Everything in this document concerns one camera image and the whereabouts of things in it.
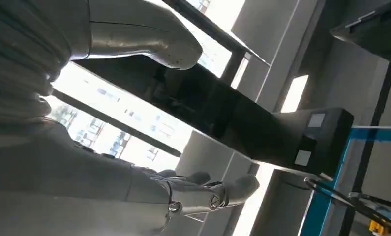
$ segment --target blue metal frame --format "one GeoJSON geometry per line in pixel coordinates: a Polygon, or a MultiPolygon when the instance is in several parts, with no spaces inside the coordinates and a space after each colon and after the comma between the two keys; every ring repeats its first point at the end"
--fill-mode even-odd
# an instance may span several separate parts
{"type": "MultiPolygon", "coordinates": [[[[391,142],[391,127],[381,126],[355,126],[351,129],[347,145],[343,151],[341,162],[332,182],[326,183],[330,187],[336,187],[339,173],[343,167],[347,148],[351,140],[371,140],[391,142]]],[[[320,236],[326,221],[331,200],[320,193],[314,193],[305,220],[302,225],[300,236],[320,236]]]]}

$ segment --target black structure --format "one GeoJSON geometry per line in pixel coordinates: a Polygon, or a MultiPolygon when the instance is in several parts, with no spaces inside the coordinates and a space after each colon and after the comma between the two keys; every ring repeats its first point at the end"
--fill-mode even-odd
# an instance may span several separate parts
{"type": "Polygon", "coordinates": [[[258,162],[330,180],[353,116],[343,109],[272,114],[203,67],[163,67],[146,57],[78,61],[108,82],[258,162]]]}
{"type": "Polygon", "coordinates": [[[391,62],[391,2],[334,28],[331,33],[391,62]]]}

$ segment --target white sticker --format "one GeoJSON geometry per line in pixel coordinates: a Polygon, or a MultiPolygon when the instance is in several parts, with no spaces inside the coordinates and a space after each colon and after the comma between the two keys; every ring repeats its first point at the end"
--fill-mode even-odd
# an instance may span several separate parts
{"type": "Polygon", "coordinates": [[[308,127],[314,127],[314,128],[321,127],[321,125],[323,124],[325,116],[326,116],[326,114],[324,114],[324,113],[322,113],[322,114],[313,114],[311,116],[310,123],[308,123],[308,127]]]}
{"type": "Polygon", "coordinates": [[[310,160],[310,157],[311,157],[310,151],[299,150],[297,153],[297,157],[295,158],[294,164],[300,165],[300,166],[307,166],[308,161],[310,160]]]}

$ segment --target humanoid robot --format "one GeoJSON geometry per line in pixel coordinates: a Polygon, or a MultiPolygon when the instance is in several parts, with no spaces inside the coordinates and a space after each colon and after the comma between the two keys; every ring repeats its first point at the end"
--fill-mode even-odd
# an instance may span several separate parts
{"type": "Polygon", "coordinates": [[[184,70],[201,53],[172,12],[144,0],[0,0],[0,236],[156,235],[175,215],[244,203],[254,176],[157,173],[94,153],[45,118],[41,97],[69,60],[143,54],[184,70]]]}

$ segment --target machine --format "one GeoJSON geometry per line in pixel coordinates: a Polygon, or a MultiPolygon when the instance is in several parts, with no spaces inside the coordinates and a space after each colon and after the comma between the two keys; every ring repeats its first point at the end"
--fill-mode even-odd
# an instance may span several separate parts
{"type": "Polygon", "coordinates": [[[206,173],[157,173],[73,142],[44,118],[41,98],[69,60],[145,55],[162,65],[152,79],[111,82],[253,161],[332,178],[351,114],[270,113],[191,73],[201,53],[169,10],[144,0],[0,0],[0,236],[155,235],[175,215],[242,204],[258,188],[251,175],[208,183],[206,173]]]}

